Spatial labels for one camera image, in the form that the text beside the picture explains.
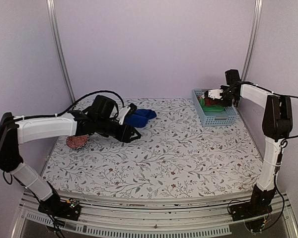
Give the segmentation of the blue towel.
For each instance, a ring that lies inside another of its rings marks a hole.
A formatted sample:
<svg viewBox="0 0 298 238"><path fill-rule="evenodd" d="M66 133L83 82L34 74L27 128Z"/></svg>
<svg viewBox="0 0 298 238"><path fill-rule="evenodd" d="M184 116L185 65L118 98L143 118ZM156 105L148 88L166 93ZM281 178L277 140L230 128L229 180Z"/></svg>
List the blue towel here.
<svg viewBox="0 0 298 238"><path fill-rule="evenodd" d="M154 119L156 117L157 114L153 110L138 109L130 117L125 118L124 123L135 128L143 128L147 125L150 119Z"/></svg>

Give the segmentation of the dark red towel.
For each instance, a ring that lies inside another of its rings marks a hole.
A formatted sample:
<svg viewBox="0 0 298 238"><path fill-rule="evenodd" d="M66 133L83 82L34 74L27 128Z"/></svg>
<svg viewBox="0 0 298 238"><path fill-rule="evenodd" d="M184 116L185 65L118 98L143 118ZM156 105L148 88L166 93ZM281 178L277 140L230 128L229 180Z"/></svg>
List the dark red towel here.
<svg viewBox="0 0 298 238"><path fill-rule="evenodd" d="M211 107L211 106L222 106L221 100L219 99L212 99L212 98L205 98L204 99L204 106L205 107Z"/></svg>

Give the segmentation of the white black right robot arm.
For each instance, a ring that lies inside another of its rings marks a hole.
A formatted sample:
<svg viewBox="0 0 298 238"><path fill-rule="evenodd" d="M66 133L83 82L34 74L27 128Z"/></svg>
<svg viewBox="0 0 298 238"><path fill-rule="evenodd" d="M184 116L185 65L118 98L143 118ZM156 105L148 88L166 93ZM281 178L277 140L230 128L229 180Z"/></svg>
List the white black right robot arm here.
<svg viewBox="0 0 298 238"><path fill-rule="evenodd" d="M278 96L268 89L241 81L237 69L226 71L225 79L222 100L237 102L243 98L264 109L262 131L265 136L265 152L261 174L250 201L229 207L233 215L258 216L271 211L270 204L277 191L283 146L293 128L291 100L288 96Z"/></svg>

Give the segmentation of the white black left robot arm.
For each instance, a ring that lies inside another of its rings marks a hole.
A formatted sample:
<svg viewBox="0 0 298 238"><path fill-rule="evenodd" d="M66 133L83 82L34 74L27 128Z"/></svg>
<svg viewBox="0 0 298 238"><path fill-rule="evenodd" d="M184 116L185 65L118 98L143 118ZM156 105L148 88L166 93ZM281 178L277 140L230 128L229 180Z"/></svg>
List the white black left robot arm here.
<svg viewBox="0 0 298 238"><path fill-rule="evenodd" d="M130 143L141 137L131 125L125 123L137 109L136 105L123 106L115 115L117 103L102 95L96 96L91 106L80 110L67 109L56 115L15 117L5 113L0 121L0 169L12 175L26 189L34 193L41 206L53 215L64 211L56 190L26 164L19 153L19 145L59 136L85 136L95 133Z"/></svg>

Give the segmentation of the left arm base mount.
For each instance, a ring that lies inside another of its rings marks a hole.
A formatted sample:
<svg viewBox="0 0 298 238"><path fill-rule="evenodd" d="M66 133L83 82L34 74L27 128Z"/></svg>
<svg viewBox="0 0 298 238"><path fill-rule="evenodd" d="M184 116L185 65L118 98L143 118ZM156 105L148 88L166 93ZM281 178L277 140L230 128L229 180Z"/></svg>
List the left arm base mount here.
<svg viewBox="0 0 298 238"><path fill-rule="evenodd" d="M78 200L72 198L66 201L61 201L59 198L49 198L46 201L40 201L38 211L52 217L78 221L81 205Z"/></svg>

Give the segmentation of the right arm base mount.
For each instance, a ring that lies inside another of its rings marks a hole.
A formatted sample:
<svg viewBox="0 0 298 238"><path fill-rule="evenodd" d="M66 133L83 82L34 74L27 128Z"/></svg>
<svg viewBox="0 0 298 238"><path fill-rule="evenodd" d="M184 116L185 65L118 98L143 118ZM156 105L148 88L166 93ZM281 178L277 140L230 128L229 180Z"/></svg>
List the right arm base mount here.
<svg viewBox="0 0 298 238"><path fill-rule="evenodd" d="M260 233L265 229L272 212L271 201L273 197L251 196L250 201L228 205L227 210L233 221L247 220L246 228L251 233Z"/></svg>

